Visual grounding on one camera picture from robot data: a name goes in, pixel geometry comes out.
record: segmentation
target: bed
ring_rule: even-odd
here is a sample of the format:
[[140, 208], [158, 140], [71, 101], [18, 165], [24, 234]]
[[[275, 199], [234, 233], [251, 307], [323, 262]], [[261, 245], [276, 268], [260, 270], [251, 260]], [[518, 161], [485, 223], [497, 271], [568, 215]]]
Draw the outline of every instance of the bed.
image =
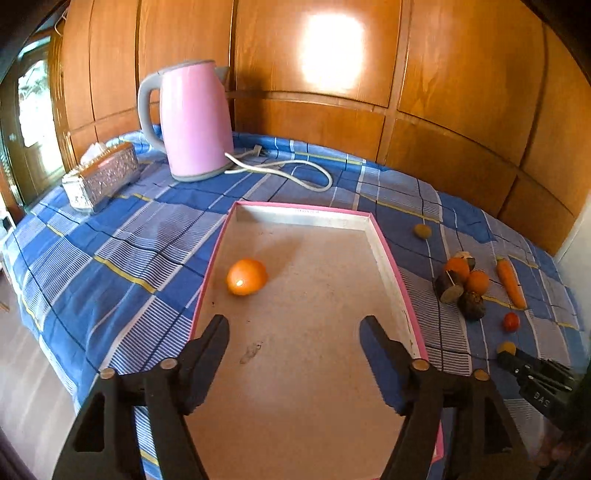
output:
[[[262, 174], [219, 175], [198, 183], [175, 181], [165, 157], [141, 133], [130, 141], [140, 179], [96, 215], [73, 210], [62, 187], [52, 190], [6, 239], [2, 252], [18, 296], [22, 322], [35, 336], [79, 408], [98, 371], [150, 369], [183, 347], [220, 227], [237, 200], [314, 204], [372, 213], [401, 271], [421, 326], [430, 362], [452, 373], [490, 372], [520, 433], [533, 451], [543, 419], [518, 394], [517, 383], [495, 361], [510, 340], [534, 356], [583, 369], [588, 332], [548, 253], [467, 202], [387, 167], [328, 148], [259, 135], [235, 134], [235, 147], [263, 146], [251, 162], [310, 159], [333, 175], [334, 186], [311, 193], [293, 182]], [[323, 184], [308, 166], [284, 167]], [[428, 241], [413, 234], [425, 223]], [[491, 278], [486, 316], [465, 322], [455, 305], [440, 304], [432, 279], [449, 257], [469, 251]], [[521, 328], [505, 333], [501, 320], [511, 302], [495, 272], [495, 258], [509, 258], [529, 309]], [[145, 411], [136, 421], [146, 472], [160, 477]], [[440, 478], [443, 461], [431, 469]]]

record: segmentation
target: silver tissue box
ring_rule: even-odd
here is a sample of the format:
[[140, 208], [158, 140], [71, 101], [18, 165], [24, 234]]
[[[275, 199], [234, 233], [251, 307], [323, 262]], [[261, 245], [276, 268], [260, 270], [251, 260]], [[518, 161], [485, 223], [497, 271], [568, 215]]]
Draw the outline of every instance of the silver tissue box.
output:
[[134, 146], [124, 142], [108, 148], [88, 165], [73, 168], [63, 176], [61, 184], [72, 208], [96, 213], [121, 187], [138, 179]]

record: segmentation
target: toy fruit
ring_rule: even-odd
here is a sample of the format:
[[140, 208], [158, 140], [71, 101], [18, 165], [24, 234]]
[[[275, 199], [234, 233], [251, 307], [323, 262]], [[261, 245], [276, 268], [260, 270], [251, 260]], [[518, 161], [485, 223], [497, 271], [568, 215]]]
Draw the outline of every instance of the toy fruit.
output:
[[416, 224], [413, 228], [413, 232], [417, 237], [422, 238], [423, 240], [431, 237], [431, 227], [424, 223]]
[[513, 272], [513, 267], [511, 263], [506, 258], [497, 257], [496, 258], [496, 273], [499, 275], [499, 280], [505, 287], [507, 291], [507, 295], [513, 302], [513, 305], [520, 310], [525, 310], [527, 308], [527, 303], [523, 298], [523, 294], [521, 293], [521, 289], [517, 283], [517, 279], [515, 278], [515, 273]]
[[488, 290], [489, 282], [488, 275], [486, 275], [483, 271], [473, 270], [468, 276], [468, 280], [464, 285], [464, 289], [466, 291], [473, 291], [474, 293], [478, 293], [478, 295], [482, 296]]
[[268, 278], [265, 265], [252, 258], [243, 258], [230, 267], [226, 283], [234, 295], [250, 295], [263, 288]]
[[470, 275], [470, 267], [468, 266], [468, 262], [463, 258], [450, 258], [445, 267], [443, 267], [445, 271], [452, 270], [458, 274], [462, 283], [465, 283]]
[[453, 270], [446, 270], [435, 279], [435, 295], [442, 303], [454, 303], [464, 293], [460, 276]]
[[513, 333], [519, 329], [519, 317], [514, 312], [509, 312], [503, 318], [503, 329], [506, 332]]
[[509, 352], [511, 355], [517, 353], [517, 347], [513, 342], [503, 342], [496, 348], [496, 353]]
[[482, 297], [473, 291], [466, 291], [457, 301], [457, 307], [470, 322], [476, 322], [486, 315], [486, 306]]
[[468, 262], [468, 267], [470, 267], [470, 271], [474, 270], [474, 267], [476, 266], [476, 260], [470, 254], [470, 252], [458, 252], [454, 255], [454, 257], [463, 258], [464, 260], [466, 260], [466, 262]]

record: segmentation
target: screw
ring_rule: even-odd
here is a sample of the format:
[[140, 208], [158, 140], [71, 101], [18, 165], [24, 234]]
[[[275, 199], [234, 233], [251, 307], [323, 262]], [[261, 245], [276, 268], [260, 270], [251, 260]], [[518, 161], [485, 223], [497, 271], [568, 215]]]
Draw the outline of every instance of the screw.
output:
[[160, 362], [160, 368], [164, 370], [172, 370], [178, 364], [176, 358], [165, 358]]
[[115, 376], [115, 369], [113, 369], [111, 367], [104, 368], [103, 370], [100, 371], [100, 377], [103, 380], [108, 380], [110, 378], [113, 378], [114, 376]]
[[486, 382], [490, 376], [488, 373], [486, 373], [482, 368], [478, 368], [477, 370], [474, 370], [474, 378], [476, 378], [477, 380], [480, 380], [481, 382]]
[[429, 370], [429, 362], [422, 358], [417, 358], [416, 360], [413, 360], [413, 368], [420, 372], [426, 372]]

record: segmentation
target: kettle base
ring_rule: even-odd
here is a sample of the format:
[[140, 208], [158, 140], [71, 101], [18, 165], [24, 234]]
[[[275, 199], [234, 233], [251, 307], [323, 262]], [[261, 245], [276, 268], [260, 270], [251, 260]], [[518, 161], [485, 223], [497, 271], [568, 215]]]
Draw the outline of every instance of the kettle base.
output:
[[199, 180], [207, 180], [210, 179], [212, 177], [215, 177], [216, 175], [219, 175], [220, 173], [223, 173], [225, 170], [229, 169], [230, 167], [232, 167], [232, 162], [228, 162], [227, 164], [225, 164], [223, 167], [218, 168], [216, 170], [212, 170], [212, 171], [207, 171], [205, 173], [200, 173], [199, 175], [175, 175], [174, 173], [170, 172], [170, 174], [173, 176], [173, 178], [176, 181], [199, 181]]

